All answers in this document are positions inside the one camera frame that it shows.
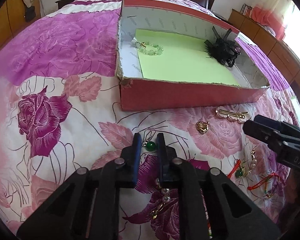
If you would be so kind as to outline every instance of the black ribbon bow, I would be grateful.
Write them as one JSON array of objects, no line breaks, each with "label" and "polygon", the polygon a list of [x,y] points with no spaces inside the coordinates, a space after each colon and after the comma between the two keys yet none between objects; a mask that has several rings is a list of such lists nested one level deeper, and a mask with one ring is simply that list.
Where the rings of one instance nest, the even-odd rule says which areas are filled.
[{"label": "black ribbon bow", "polygon": [[212,27],[212,30],[217,38],[216,43],[212,44],[208,40],[204,42],[207,45],[209,56],[215,58],[221,65],[227,63],[229,67],[233,67],[234,60],[240,55],[240,48],[234,41],[227,41],[232,30],[229,29],[223,38],[217,33],[215,27]]}]

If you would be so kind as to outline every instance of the red box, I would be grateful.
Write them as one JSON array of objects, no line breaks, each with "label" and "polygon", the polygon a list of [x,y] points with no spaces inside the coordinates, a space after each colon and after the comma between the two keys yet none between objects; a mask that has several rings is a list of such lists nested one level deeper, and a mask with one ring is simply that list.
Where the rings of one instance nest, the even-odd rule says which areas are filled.
[{"label": "red box", "polygon": [[239,33],[239,30],[218,18],[182,5],[157,0],[123,0],[116,68],[122,109],[143,111],[257,101],[269,88],[269,82],[242,48],[235,66],[231,68],[240,87],[143,78],[137,49],[130,45],[136,29],[175,32],[215,41],[213,26],[221,36],[231,28],[230,40],[234,40]]}]

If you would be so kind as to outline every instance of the gold brooch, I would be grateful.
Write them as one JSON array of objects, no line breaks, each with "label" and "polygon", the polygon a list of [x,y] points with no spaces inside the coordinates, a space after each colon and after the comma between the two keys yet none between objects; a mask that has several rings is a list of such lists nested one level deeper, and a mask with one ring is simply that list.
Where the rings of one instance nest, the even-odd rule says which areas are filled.
[{"label": "gold brooch", "polygon": [[249,116],[248,112],[232,112],[225,109],[223,106],[219,106],[216,108],[216,117],[218,118],[226,118],[228,121],[234,122],[237,121],[238,123],[244,123],[247,120],[247,115]]},{"label": "gold brooch", "polygon": [[209,130],[209,122],[197,122],[196,129],[199,133],[206,133]]}]

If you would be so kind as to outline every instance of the floral bedspread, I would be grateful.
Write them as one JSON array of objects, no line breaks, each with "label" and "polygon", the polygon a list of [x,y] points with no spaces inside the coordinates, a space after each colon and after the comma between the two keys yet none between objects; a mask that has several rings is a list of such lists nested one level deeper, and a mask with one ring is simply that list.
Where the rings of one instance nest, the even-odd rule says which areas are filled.
[{"label": "floral bedspread", "polygon": [[[242,124],[215,117],[215,107],[123,112],[114,77],[116,32],[122,0],[76,0],[44,17],[0,52],[0,217],[14,232],[77,168],[96,169],[131,145],[133,134],[150,128],[163,132],[166,144],[195,167],[218,167],[228,174],[235,159],[257,165],[245,178],[232,180],[273,221],[285,203],[289,173],[275,153],[249,138]],[[206,9],[188,0],[165,0]],[[256,103],[226,106],[298,125],[290,101],[292,89],[263,52],[237,38],[269,79],[271,88]],[[194,124],[209,121],[199,134]],[[177,191],[155,220],[159,203],[156,153],[144,148],[135,189],[120,198],[120,239],[178,239]],[[282,178],[271,198],[263,187],[248,191],[271,172]]]}]

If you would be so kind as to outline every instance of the curtain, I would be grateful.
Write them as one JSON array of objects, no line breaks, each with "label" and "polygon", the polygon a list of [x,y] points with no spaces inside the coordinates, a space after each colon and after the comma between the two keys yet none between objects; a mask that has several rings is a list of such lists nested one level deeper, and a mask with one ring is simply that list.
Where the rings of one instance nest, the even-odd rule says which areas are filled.
[{"label": "curtain", "polygon": [[293,9],[292,0],[258,0],[251,18],[263,26],[271,27],[276,38],[282,40]]}]

